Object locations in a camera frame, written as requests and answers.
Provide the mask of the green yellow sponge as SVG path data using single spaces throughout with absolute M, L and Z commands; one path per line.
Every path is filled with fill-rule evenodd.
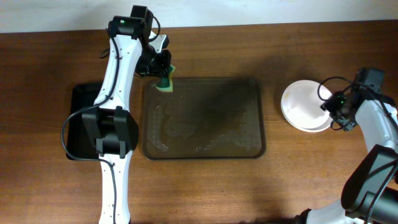
M 174 85 L 173 85 L 173 74 L 175 71 L 175 67 L 173 65 L 170 65 L 168 69 L 168 76 L 166 78 L 161 78 L 160 82 L 156 84 L 156 89 L 164 92 L 164 93 L 171 93 L 174 90 Z

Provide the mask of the white plate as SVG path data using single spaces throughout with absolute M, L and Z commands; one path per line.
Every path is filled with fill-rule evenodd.
M 285 93 L 281 100 L 285 119 L 295 128 L 306 132 L 319 132 L 330 117 L 320 108 L 322 101 L 313 93 Z
M 329 112 L 320 106 L 324 103 L 318 96 L 320 84 L 312 80 L 291 83 L 283 92 L 280 107 L 285 119 L 295 128 L 317 133 L 330 127 Z

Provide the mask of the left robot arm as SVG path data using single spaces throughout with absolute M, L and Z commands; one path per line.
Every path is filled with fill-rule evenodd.
M 130 114 L 135 75 L 156 77 L 161 88 L 172 90 L 169 38 L 153 33 L 157 19 L 146 6 L 133 6 L 129 16 L 109 22 L 108 64 L 101 89 L 81 118 L 102 171 L 100 223 L 129 223 L 128 173 L 138 143 L 139 127 Z

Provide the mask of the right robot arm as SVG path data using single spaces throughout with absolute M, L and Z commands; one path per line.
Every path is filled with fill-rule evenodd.
M 346 181 L 341 198 L 320 208 L 306 209 L 293 223 L 397 223 L 397 106 L 382 94 L 384 71 L 364 67 L 341 91 L 323 100 L 338 130 L 361 128 L 368 154 Z

